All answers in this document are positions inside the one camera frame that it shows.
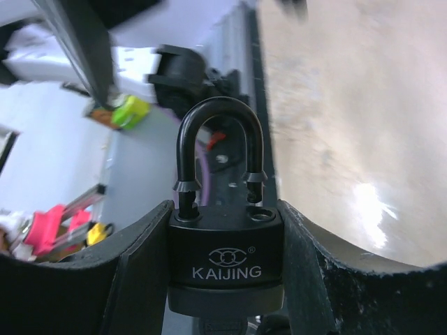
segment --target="yellow object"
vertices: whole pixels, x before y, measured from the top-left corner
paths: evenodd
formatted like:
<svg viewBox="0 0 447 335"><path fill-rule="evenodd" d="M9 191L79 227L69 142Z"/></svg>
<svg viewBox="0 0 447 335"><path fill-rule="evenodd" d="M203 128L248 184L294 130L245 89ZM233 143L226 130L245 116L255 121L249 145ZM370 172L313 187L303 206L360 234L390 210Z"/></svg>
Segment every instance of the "yellow object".
<svg viewBox="0 0 447 335"><path fill-rule="evenodd" d="M136 96L127 96L123 104L113 112L112 123L120 128L132 129L149 113L149 109L149 103Z"/></svg>
<svg viewBox="0 0 447 335"><path fill-rule="evenodd" d="M87 233L87 245L93 246L94 244L103 241L106 237L107 237L107 232L106 232L105 225L98 222Z"/></svg>

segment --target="beige floor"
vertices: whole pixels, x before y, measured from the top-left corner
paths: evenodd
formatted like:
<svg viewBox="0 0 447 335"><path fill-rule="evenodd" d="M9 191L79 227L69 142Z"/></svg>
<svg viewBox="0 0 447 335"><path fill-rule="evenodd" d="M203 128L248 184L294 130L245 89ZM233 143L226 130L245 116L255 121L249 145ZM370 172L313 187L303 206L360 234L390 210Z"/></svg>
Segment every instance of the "beige floor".
<svg viewBox="0 0 447 335"><path fill-rule="evenodd" d="M447 260L447 1L262 1L281 197L414 265Z"/></svg>

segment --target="pink object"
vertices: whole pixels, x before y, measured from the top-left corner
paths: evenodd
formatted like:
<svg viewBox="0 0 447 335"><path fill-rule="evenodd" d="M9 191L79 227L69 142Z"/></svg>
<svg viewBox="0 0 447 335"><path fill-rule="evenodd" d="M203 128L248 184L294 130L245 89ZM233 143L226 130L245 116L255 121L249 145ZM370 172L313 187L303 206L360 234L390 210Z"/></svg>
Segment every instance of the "pink object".
<svg viewBox="0 0 447 335"><path fill-rule="evenodd" d="M71 218L70 226L68 227L68 231L72 231L76 228L79 228L81 225L90 221L90 212L89 211L78 211L74 217ZM76 246L71 246L67 248L68 251L74 251Z"/></svg>
<svg viewBox="0 0 447 335"><path fill-rule="evenodd" d="M33 255L42 256L52 250L65 206L58 204L47 213L35 212L33 224L24 243L33 246Z"/></svg>

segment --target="padlock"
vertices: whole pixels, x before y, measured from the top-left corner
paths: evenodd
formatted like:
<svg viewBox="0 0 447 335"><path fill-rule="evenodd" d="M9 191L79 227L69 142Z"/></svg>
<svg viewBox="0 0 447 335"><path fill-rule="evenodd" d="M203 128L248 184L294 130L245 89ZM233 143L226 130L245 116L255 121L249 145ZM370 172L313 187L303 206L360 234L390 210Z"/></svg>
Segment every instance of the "padlock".
<svg viewBox="0 0 447 335"><path fill-rule="evenodd" d="M226 115L245 133L247 206L197 207L197 132ZM179 209L170 217L168 252L171 311L202 318L263 315L282 307L284 224L276 208L262 207L263 134L253 110L239 100L210 98L183 119L177 138Z"/></svg>

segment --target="black shackle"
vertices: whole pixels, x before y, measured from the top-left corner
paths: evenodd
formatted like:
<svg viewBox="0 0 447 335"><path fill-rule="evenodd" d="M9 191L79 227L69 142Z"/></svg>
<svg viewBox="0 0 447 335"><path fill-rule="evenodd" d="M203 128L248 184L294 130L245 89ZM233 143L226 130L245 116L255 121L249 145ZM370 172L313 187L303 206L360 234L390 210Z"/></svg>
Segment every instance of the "black shackle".
<svg viewBox="0 0 447 335"><path fill-rule="evenodd" d="M228 116L239 122L244 130L246 171L242 179L247 183L247 201L257 204L263 199L264 141L261 124L256 113L243 102L229 97L214 97L195 105L183 118L177 136L177 182L174 191L179 193L179 217L191 220L199 215L195 204L200 183L196 178L195 142L200 127L209 119Z"/></svg>

